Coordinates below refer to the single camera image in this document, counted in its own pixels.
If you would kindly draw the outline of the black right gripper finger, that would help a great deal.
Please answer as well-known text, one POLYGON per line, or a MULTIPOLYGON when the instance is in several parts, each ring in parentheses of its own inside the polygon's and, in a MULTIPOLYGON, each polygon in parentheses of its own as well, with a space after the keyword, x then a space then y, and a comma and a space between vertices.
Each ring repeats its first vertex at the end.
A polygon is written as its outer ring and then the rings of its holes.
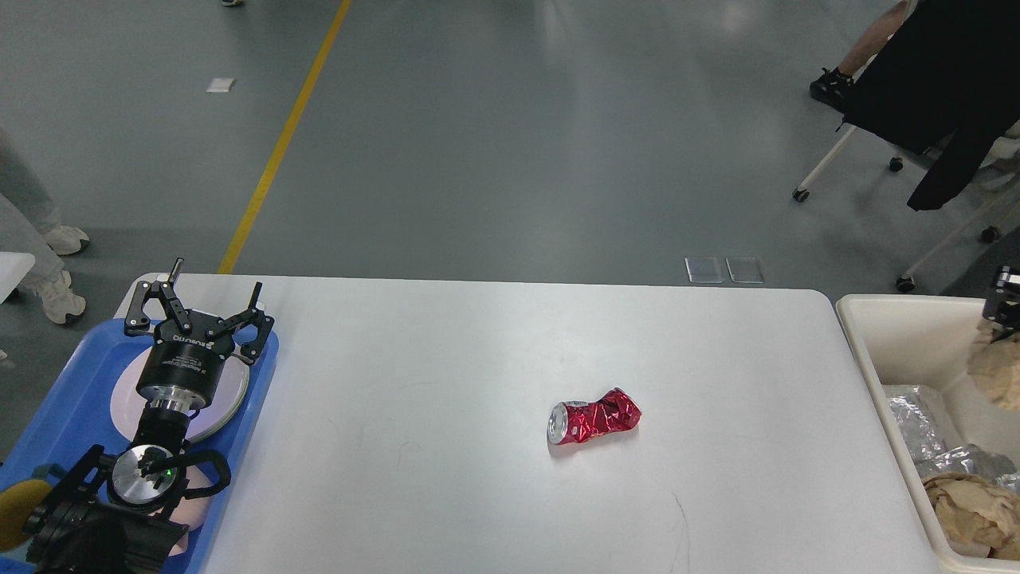
POLYGON ((994 271, 981 316, 990 324, 991 342, 1008 340, 1019 329, 1019 272, 1009 265, 994 271))

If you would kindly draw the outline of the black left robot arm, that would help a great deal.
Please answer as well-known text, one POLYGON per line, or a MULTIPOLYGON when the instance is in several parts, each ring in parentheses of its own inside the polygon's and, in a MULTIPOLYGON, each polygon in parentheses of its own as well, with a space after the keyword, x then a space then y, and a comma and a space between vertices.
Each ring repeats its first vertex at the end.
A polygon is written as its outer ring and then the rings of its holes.
POLYGON ((278 338, 262 284, 216 316, 182 304, 181 266, 80 342, 2 468, 44 484, 4 516, 37 573, 194 573, 211 546, 278 338))

